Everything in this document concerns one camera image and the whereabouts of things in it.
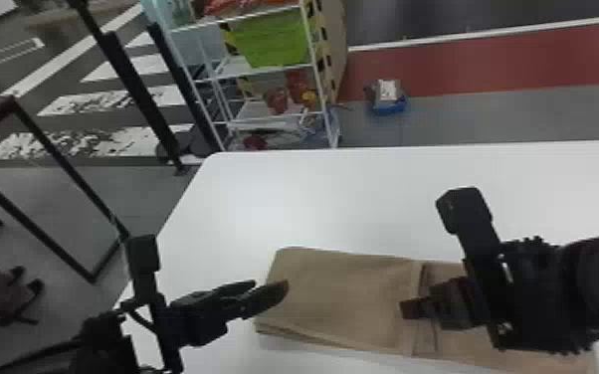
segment white table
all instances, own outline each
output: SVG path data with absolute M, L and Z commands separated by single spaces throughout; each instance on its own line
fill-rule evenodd
M 459 261 L 434 207 L 477 186 L 503 240 L 553 244 L 599 235 L 599 141 L 222 153 L 209 158 L 162 229 L 159 288 L 168 299 L 229 281 L 264 281 L 286 246 Z M 121 298 L 130 296 L 127 288 Z M 260 336 L 250 322 L 202 348 L 187 373 L 483 373 L 455 364 Z M 154 338 L 126 323 L 141 363 Z

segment red item on shelf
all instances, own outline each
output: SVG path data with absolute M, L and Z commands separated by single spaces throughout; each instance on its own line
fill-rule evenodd
M 261 0 L 211 0 L 204 8 L 204 14 L 217 16 L 220 13 L 230 11 L 232 8 L 247 10 L 259 5 L 260 2 Z
M 305 104 L 302 96 L 309 91 L 308 74 L 305 70 L 293 70 L 286 72 L 286 82 L 291 98 L 294 103 Z
M 288 90 L 286 88 L 268 90 L 263 98 L 274 115 L 283 114 L 288 110 Z
M 211 0 L 204 7 L 204 14 L 213 16 L 238 6 L 240 0 Z
M 251 135 L 244 139 L 244 146 L 248 150 L 265 150 L 267 141 L 260 135 Z

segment brown cloth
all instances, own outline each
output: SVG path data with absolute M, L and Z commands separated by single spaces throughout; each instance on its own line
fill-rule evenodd
M 288 280 L 278 306 L 256 318 L 258 332 L 304 342 L 449 360 L 511 373 L 594 373 L 593 353 L 553 356 L 493 349 L 484 328 L 443 331 L 432 321 L 402 318 L 399 301 L 462 276 L 459 264 L 288 248 L 268 282 Z

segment black cable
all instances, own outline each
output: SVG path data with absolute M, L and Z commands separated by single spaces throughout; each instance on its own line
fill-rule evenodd
M 147 330 L 153 332 L 154 334 L 157 334 L 155 326 L 153 326 L 153 323 L 151 323 L 151 321 L 149 321 L 148 319 L 142 317 L 141 314 L 139 314 L 136 310 L 129 311 L 128 314 L 130 315 L 130 318 L 132 318 L 132 320 L 144 326 Z
M 10 361 L 0 366 L 0 372 L 4 370 L 9 370 L 17 366 L 26 365 L 34 361 L 39 361 L 44 358 L 58 356 L 59 354 L 70 352 L 81 347 L 82 344 L 78 340 L 69 340 L 64 341 L 62 343 L 54 344 L 52 346 L 42 348 L 35 352 L 26 353 L 23 356 L 15 359 L 14 361 Z

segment red wall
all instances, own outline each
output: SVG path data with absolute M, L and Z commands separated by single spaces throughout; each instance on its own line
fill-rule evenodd
M 599 25 L 354 52 L 339 100 L 393 78 L 411 96 L 599 85 Z

